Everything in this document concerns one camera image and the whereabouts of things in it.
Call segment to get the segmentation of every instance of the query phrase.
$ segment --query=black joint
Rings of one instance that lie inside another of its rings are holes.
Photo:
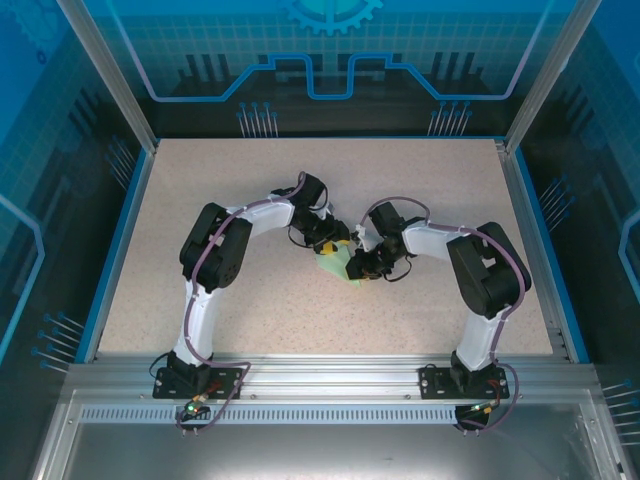
[[[525,291],[531,288],[531,276],[506,233],[495,222],[478,228],[494,239],[513,257],[525,281]],[[493,318],[520,294],[518,277],[502,254],[475,236],[458,237],[447,243],[460,293],[469,309],[486,318]]]
[[[182,274],[191,279],[193,269],[210,242],[210,237],[229,216],[226,209],[215,203],[205,205],[180,251]],[[197,281],[207,293],[215,288],[228,287],[240,273],[244,253],[251,236],[251,222],[242,218],[233,219],[225,231],[224,240],[207,255],[198,272]]]

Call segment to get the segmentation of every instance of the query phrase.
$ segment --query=gear graphic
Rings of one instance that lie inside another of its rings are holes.
[[[282,0],[281,6],[300,28],[331,36],[336,31],[346,34],[349,28],[360,28],[362,20],[373,18],[375,8],[382,8],[382,0]]]
[[[46,52],[47,44],[58,33],[58,13],[55,0],[0,0],[0,13],[13,13],[15,21],[36,46]]]

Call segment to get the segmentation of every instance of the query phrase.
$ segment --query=blue trim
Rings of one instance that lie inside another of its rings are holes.
[[[622,233],[620,234],[620,245],[618,246],[618,257],[620,257],[620,261],[622,262],[622,267],[624,268],[625,273],[627,274],[627,278],[629,279],[629,283],[631,284],[631,288],[633,288],[633,292],[636,294],[636,298],[638,302],[640,302],[640,282],[638,282],[638,277],[636,276],[636,272],[633,271],[633,267],[631,266],[631,261],[627,256],[627,245],[629,244],[629,234],[631,233],[631,228],[640,222],[640,208],[638,208],[635,212],[633,212],[627,219],[624,221],[622,225]]]
[[[22,293],[20,294],[18,303],[13,310],[13,314],[11,314],[11,319],[9,320],[7,329],[2,336],[2,341],[0,342],[0,365],[2,365],[2,361],[4,360],[4,356],[7,353],[7,349],[9,348],[9,344],[11,343],[13,334],[16,332],[18,322],[22,317],[24,307],[27,305],[27,300],[29,299],[29,295],[31,294],[33,285],[36,282],[36,278],[38,278],[38,273],[40,273],[40,268],[42,267],[42,263],[44,262],[45,253],[40,224],[38,224],[38,222],[33,219],[27,212],[20,210],[13,202],[11,202],[11,200],[9,200],[4,195],[0,195],[0,205],[3,205],[7,210],[13,213],[18,218],[18,220],[29,227],[29,229],[33,232],[33,237],[36,242],[36,249],[38,251],[36,261],[34,262],[33,267],[31,267],[29,277],[27,278],[24,288],[22,289]]]
[[[78,351],[76,352],[76,363],[89,362],[95,354],[95,349],[98,346],[98,341],[102,335],[102,329],[106,321],[106,314],[111,307],[111,301],[115,294],[129,241],[133,234],[133,227],[138,218],[140,204],[142,203],[142,197],[144,196],[144,191],[147,186],[152,163],[153,156],[149,155],[145,150],[142,150],[136,162],[136,168],[133,171],[129,190],[127,191],[127,196],[124,199],[124,204],[120,212],[120,218],[118,219],[116,230],[113,233],[113,239],[111,240],[109,253],[107,254],[107,259],[102,269],[102,275],[100,276],[100,281],[98,282],[98,287],[93,297],[87,323],[82,338],[80,339]]]
[[[560,297],[560,303],[562,304],[562,309],[564,310],[564,314],[567,319],[567,326],[569,327],[571,341],[573,342],[573,346],[576,350],[576,355],[578,356],[577,360],[580,363],[589,363],[589,354],[587,353],[587,349],[584,345],[584,340],[582,339],[582,333],[580,332],[578,319],[576,318],[575,311],[573,310],[573,305],[571,304],[571,300],[569,299],[567,285],[564,283],[564,278],[562,277],[562,272],[560,271],[560,264],[558,263],[556,252],[553,249],[553,244],[551,243],[551,236],[549,235],[547,226],[544,223],[542,209],[540,208],[540,203],[538,202],[538,197],[536,196],[535,189],[533,188],[533,182],[531,181],[531,176],[529,175],[529,169],[527,168],[527,164],[524,160],[524,155],[522,154],[520,147],[518,147],[518,149],[516,150],[516,160],[518,162],[520,172],[522,173],[522,179],[524,180],[524,186],[527,190],[529,201],[531,202],[533,215],[536,219],[536,223],[538,224],[538,231],[540,232],[540,237],[542,238],[542,245],[544,247],[547,258],[549,259],[551,274],[553,275],[553,278],[555,280],[558,296]]]
[[[554,3],[556,0],[549,0],[545,9],[542,11],[540,15],[540,19],[536,25],[535,30],[531,35],[531,39],[529,40],[527,47],[525,48],[522,57],[516,67],[516,70],[509,82],[507,90],[503,94],[442,94],[439,93],[431,83],[420,73],[420,71],[416,68],[412,63],[406,62],[395,62],[393,60],[393,52],[362,52],[355,53],[349,57],[349,61],[347,62],[347,85],[345,93],[341,94],[318,94],[315,90],[314,84],[314,72],[313,72],[313,61],[311,57],[306,53],[270,53],[267,54],[267,63],[266,64],[253,64],[249,65],[236,80],[227,88],[227,90],[218,96],[206,96],[206,97],[161,97],[159,96],[154,88],[151,85],[151,80],[149,79],[143,65],[142,61],[138,57],[136,50],[127,34],[127,31],[122,23],[122,20],[116,11],[115,5],[113,4],[113,0],[107,0],[107,7],[109,8],[111,15],[113,16],[113,20],[116,23],[116,27],[122,36],[122,40],[124,41],[127,50],[129,50],[129,54],[131,55],[131,59],[138,70],[138,73],[142,79],[142,82],[149,93],[149,96],[160,103],[217,103],[217,102],[226,102],[231,95],[233,95],[238,88],[254,73],[260,71],[275,71],[276,70],[276,61],[278,60],[302,60],[305,64],[306,70],[306,78],[307,78],[307,93],[309,97],[313,100],[329,100],[329,101],[339,101],[339,100],[348,100],[351,98],[354,92],[355,85],[355,77],[356,77],[356,69],[355,64],[357,60],[360,59],[375,59],[375,60],[384,60],[385,69],[388,70],[406,70],[413,78],[436,100],[506,100],[511,96],[513,91],[516,88],[518,80],[520,79],[520,75],[524,70],[529,56],[538,41],[538,37],[540,36],[540,32],[542,28],[545,26],[547,18],[553,9]]]

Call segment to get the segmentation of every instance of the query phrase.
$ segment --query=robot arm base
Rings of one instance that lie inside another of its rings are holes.
[[[430,364],[418,370],[423,400],[493,400],[496,391],[490,380],[500,385],[501,399],[509,398],[509,385],[502,368],[490,364],[482,370],[471,372],[457,359],[456,352],[451,355],[450,367]]]
[[[175,352],[171,352],[167,357],[167,366],[158,369],[156,373],[153,398],[191,399],[202,392],[208,392],[209,399],[225,400],[233,389],[234,381],[241,374],[241,368],[187,365]],[[233,398],[240,398],[240,389]]]

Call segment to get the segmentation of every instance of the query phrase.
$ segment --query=green object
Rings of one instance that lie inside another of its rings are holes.
[[[351,259],[349,254],[349,247],[346,245],[337,245],[338,251],[330,255],[316,255],[316,262],[318,266],[329,273],[332,273],[338,278],[349,282],[350,284],[359,287],[360,280],[349,280],[347,276],[347,263]]]

